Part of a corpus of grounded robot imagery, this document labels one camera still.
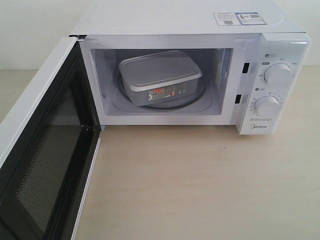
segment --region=plastic container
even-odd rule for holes
[[[119,69],[126,94],[137,106],[193,94],[202,76],[194,61],[178,50],[126,59]]]

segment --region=microwave oven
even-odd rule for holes
[[[273,133],[310,44],[271,0],[95,1],[0,125],[0,236],[75,237],[108,125]]]

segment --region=microwave door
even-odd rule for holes
[[[74,237],[100,131],[80,45],[62,38],[0,124],[1,236]]]

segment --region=power knob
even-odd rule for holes
[[[290,67],[278,63],[269,67],[264,73],[264,80],[271,87],[285,87],[292,83],[294,76]]]
[[[279,113],[280,105],[274,96],[264,96],[255,102],[254,109],[260,117],[273,118]]]

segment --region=control panel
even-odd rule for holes
[[[305,33],[264,33],[264,49],[248,95],[240,134],[272,134],[310,46]]]

